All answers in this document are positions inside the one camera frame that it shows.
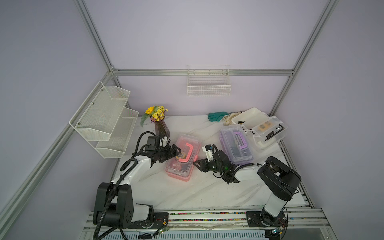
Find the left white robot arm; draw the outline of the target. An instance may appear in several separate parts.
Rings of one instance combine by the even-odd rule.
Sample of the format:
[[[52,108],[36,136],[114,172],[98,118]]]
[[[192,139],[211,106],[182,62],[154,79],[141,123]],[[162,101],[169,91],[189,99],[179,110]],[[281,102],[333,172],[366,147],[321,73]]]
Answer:
[[[97,189],[93,224],[94,240],[101,240],[115,230],[123,235],[131,227],[150,228],[155,223],[154,207],[136,203],[133,186],[155,163],[177,157],[182,150],[169,137],[143,132],[130,159],[120,168],[121,174]]]

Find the purple toolbox with clear lid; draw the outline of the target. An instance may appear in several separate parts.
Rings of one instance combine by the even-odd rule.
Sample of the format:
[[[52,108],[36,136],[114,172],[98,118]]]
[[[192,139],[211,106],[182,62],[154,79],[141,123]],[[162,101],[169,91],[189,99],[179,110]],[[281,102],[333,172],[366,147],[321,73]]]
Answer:
[[[222,149],[231,163],[243,165],[254,160],[245,132],[240,125],[223,126],[219,132],[219,138]]]

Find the white toolbox with clear lid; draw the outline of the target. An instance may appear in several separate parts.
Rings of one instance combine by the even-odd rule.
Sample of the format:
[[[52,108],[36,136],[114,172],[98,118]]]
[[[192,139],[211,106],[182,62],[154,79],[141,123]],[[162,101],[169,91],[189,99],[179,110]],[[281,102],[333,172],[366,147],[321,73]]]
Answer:
[[[276,116],[269,116],[257,108],[242,112],[233,118],[232,122],[234,125],[240,125],[243,128],[248,141],[258,152],[265,151],[287,136],[288,126],[286,124]],[[278,125],[282,125],[285,129],[270,140],[265,141],[266,135],[275,130]]]

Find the pink toolbox with clear lid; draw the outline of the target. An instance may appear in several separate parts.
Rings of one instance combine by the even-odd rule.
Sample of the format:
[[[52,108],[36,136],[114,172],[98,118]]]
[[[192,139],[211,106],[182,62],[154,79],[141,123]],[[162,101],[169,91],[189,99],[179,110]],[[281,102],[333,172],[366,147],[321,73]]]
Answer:
[[[201,149],[201,142],[197,137],[180,135],[176,146],[181,149],[181,152],[167,160],[165,172],[171,178],[188,182]]]

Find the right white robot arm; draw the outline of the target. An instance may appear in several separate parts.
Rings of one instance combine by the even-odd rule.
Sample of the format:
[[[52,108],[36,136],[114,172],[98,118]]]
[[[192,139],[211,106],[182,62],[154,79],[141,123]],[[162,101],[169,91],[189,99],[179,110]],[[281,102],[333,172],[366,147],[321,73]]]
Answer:
[[[261,211],[247,213],[249,226],[264,228],[279,226],[281,229],[288,226],[288,223],[283,221],[284,208],[299,191],[302,181],[299,173],[273,156],[268,157],[263,164],[236,165],[224,151],[211,149],[206,151],[206,155],[206,159],[194,161],[194,166],[200,172],[218,173],[219,178],[228,185],[262,181],[271,191]]]

